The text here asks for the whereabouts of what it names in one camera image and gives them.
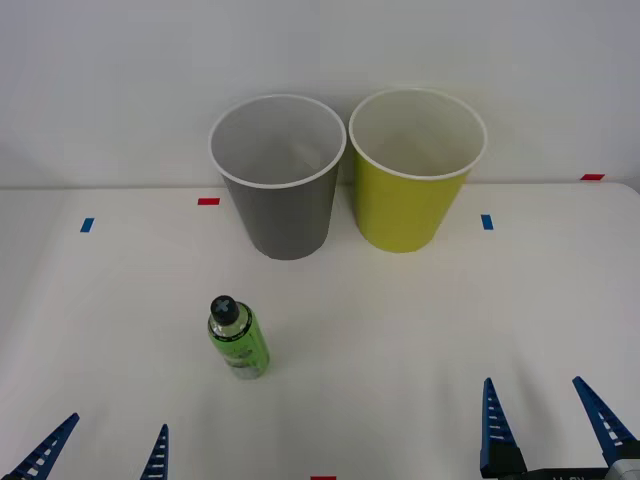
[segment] black bottle cap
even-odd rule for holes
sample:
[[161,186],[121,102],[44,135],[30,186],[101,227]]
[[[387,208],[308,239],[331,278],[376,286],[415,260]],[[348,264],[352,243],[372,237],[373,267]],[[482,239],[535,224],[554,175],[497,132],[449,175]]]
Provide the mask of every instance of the black bottle cap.
[[229,295],[220,295],[211,302],[211,315],[222,326],[231,325],[238,319],[238,304]]

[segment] red tape marker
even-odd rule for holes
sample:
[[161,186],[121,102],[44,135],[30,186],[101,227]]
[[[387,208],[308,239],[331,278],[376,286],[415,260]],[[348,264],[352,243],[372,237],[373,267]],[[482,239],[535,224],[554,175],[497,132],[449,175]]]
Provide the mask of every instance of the red tape marker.
[[604,178],[604,173],[587,173],[580,180],[599,181]]
[[220,205],[219,198],[199,198],[198,205]]

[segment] bottle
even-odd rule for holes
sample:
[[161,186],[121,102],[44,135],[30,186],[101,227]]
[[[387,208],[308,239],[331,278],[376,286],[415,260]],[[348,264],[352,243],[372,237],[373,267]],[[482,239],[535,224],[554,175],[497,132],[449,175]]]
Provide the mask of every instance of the bottle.
[[242,379],[258,378],[269,365],[269,351],[258,320],[244,303],[222,295],[211,302],[209,338],[233,373]]

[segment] white table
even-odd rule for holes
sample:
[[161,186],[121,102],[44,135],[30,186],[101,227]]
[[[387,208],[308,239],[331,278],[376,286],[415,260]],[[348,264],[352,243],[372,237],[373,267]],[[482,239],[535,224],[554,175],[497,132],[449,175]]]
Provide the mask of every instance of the white table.
[[[1,473],[77,411],[51,480],[139,478],[163,423],[172,480],[480,478],[487,376],[530,469],[605,465],[575,375],[640,434],[621,185],[466,186],[414,254],[369,245],[339,190],[294,262],[252,247],[224,189],[2,191],[0,226]],[[219,294],[260,319],[257,381],[207,337]]]

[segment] white cup rim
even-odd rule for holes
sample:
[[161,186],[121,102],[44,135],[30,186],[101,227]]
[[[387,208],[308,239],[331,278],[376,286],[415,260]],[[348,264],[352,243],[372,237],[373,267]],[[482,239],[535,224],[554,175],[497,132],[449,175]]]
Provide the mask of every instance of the white cup rim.
[[[266,100],[269,98],[292,98],[292,99],[296,99],[296,100],[304,100],[306,102],[309,103],[313,103],[319,107],[322,107],[324,110],[326,110],[337,122],[338,125],[340,125],[340,133],[342,136],[342,142],[340,145],[340,149],[338,150],[337,155],[335,156],[335,158],[326,166],[324,167],[322,170],[314,173],[313,175],[303,178],[301,180],[296,180],[295,182],[289,182],[289,183],[277,183],[277,184],[264,184],[264,183],[255,183],[255,182],[250,182],[248,180],[243,180],[242,178],[236,177],[235,175],[229,173],[227,170],[225,170],[224,168],[222,168],[222,166],[220,166],[220,164],[216,161],[215,156],[213,155],[213,150],[211,148],[211,144],[213,141],[213,134],[215,133],[216,129],[218,128],[218,126],[233,112],[235,112],[236,110],[241,109],[242,107],[245,107],[246,105],[249,105],[250,103],[253,102],[257,102],[260,100]],[[293,94],[289,94],[289,93],[274,93],[274,94],[269,94],[269,95],[260,95],[257,97],[251,97],[247,100],[244,100],[240,103],[237,103],[235,105],[233,105],[231,108],[229,108],[228,110],[226,110],[221,116],[220,118],[218,118],[218,120],[216,120],[216,122],[213,124],[213,127],[211,127],[211,131],[209,132],[209,146],[208,146],[208,150],[209,150],[209,156],[211,157],[211,160],[213,161],[213,164],[215,165],[215,167],[218,169],[218,171],[224,175],[225,177],[227,177],[229,180],[232,180],[235,183],[239,183],[240,185],[244,185],[246,187],[251,187],[251,188],[259,188],[262,190],[278,190],[278,189],[283,189],[283,188],[293,188],[293,187],[298,187],[300,185],[304,185],[306,183],[309,182],[313,182],[314,180],[316,180],[317,178],[322,177],[324,174],[326,174],[327,172],[329,172],[333,167],[336,166],[336,164],[340,161],[340,158],[342,158],[342,154],[344,153],[344,149],[347,145],[347,131],[344,127],[344,122],[342,121],[342,119],[340,118],[340,116],[333,111],[333,109],[331,109],[329,106],[325,105],[324,103],[315,100],[313,98],[309,98],[309,97],[305,97],[302,95],[293,95]]]
[[[383,95],[388,95],[390,93],[398,93],[398,92],[421,92],[421,93],[428,93],[431,95],[437,95],[443,98],[446,98],[447,100],[451,100],[455,103],[457,103],[458,105],[460,105],[461,107],[463,107],[465,110],[467,110],[467,112],[469,112],[473,118],[475,118],[475,120],[478,122],[478,124],[480,125],[480,128],[482,130],[482,148],[480,149],[480,153],[478,153],[478,156],[471,161],[469,164],[467,164],[465,167],[456,170],[455,172],[450,172],[444,175],[410,175],[408,173],[402,173],[402,172],[398,172],[397,170],[393,170],[389,167],[385,167],[384,165],[379,164],[378,162],[376,162],[375,160],[373,160],[369,155],[367,155],[364,150],[360,147],[360,145],[358,145],[358,142],[355,138],[355,135],[353,134],[353,123],[354,120],[356,118],[356,116],[358,115],[358,112],[360,112],[360,110],[369,102],[375,100],[376,98],[383,96]],[[484,155],[484,153],[487,150],[487,144],[489,143],[489,136],[487,134],[487,127],[484,124],[484,121],[482,120],[482,117],[478,114],[478,112],[476,112],[473,108],[471,108],[467,103],[463,102],[462,100],[460,100],[459,98],[456,98],[452,95],[449,95],[448,93],[444,93],[440,90],[436,90],[433,88],[421,88],[421,87],[413,87],[413,88],[390,88],[387,90],[382,90],[381,92],[377,92],[374,93],[372,95],[369,95],[367,98],[365,98],[362,102],[360,102],[360,104],[356,107],[356,109],[353,111],[353,113],[351,114],[351,118],[349,119],[349,138],[351,138],[351,143],[353,144],[353,147],[356,149],[356,151],[360,154],[360,156],[362,158],[364,158],[367,162],[369,162],[371,165],[373,165],[376,168],[379,168],[380,170],[387,172],[390,175],[393,175],[395,177],[402,177],[402,178],[408,178],[410,180],[421,180],[421,181],[437,181],[437,180],[445,180],[447,178],[452,178],[452,177],[457,177],[459,175],[463,175],[465,173],[467,173],[469,170],[471,170],[474,165],[476,163],[478,163],[478,161],[482,158],[482,156]]]

